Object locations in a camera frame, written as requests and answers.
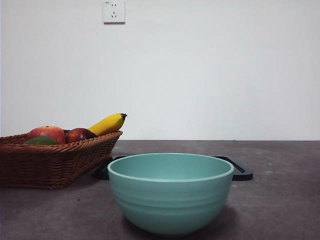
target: yellow banana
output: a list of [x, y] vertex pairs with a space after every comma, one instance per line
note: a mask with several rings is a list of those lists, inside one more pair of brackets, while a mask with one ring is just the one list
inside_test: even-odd
[[126, 117], [127, 114], [125, 113], [111, 114], [88, 129], [97, 136], [113, 133], [122, 127]]

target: wall socket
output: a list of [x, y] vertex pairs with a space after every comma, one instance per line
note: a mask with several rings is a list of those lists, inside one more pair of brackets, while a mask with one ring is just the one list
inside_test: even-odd
[[103, 22], [105, 24], [126, 22], [125, 0], [105, 0], [103, 2]]

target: black tray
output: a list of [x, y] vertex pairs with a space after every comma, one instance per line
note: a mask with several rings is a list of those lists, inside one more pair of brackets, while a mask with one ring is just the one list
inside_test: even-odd
[[[127, 156], [116, 156], [115, 158], [112, 158], [112, 161], [121, 159], [124, 157], [127, 157]], [[234, 166], [232, 181], [248, 181], [254, 178], [254, 173], [250, 168], [237, 163], [235, 160], [226, 156], [213, 156], [213, 157], [228, 161]], [[95, 170], [93, 176], [100, 180], [109, 180], [107, 166], [108, 166], [108, 162], [103, 163], [101, 166], [99, 166]]]

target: ceramic bowl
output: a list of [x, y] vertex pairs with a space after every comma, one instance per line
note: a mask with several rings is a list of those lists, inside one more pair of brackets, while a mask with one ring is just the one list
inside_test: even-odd
[[148, 153], [112, 161], [115, 201], [133, 224], [166, 237], [188, 235], [209, 224], [226, 203], [234, 166], [189, 153]]

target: green mango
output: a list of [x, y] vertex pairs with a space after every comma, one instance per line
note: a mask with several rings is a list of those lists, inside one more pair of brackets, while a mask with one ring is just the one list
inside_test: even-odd
[[30, 145], [56, 145], [59, 142], [52, 137], [49, 136], [36, 136], [34, 138], [25, 141], [23, 144], [30, 144]]

